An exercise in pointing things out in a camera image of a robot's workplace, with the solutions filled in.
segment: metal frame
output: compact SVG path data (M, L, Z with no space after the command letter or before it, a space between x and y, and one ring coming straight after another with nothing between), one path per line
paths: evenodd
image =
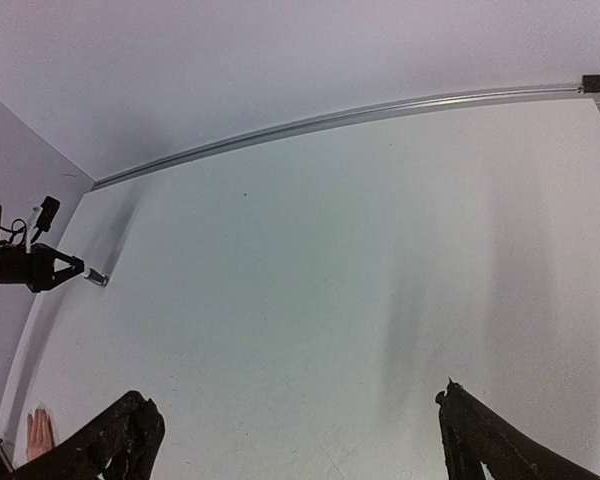
M580 84L544 85L537 87L518 87L497 90L481 90L475 92L441 95L434 97L403 100L399 102L383 103L371 107L345 110L328 115L300 120L277 127L257 130L231 137L218 142L209 143L201 147L187 150L176 155L171 155L159 160L154 160L145 165L131 168L111 175L95 182L92 191L115 185L116 183L131 180L149 173L158 172L169 167L193 162L202 158L211 157L239 148L259 145L265 142L294 137L305 133L318 132L331 128L355 125L374 120L417 115L421 113L437 112L452 108L476 107L484 105L499 105L505 103L564 100L572 98L596 99L600 94L582 93Z

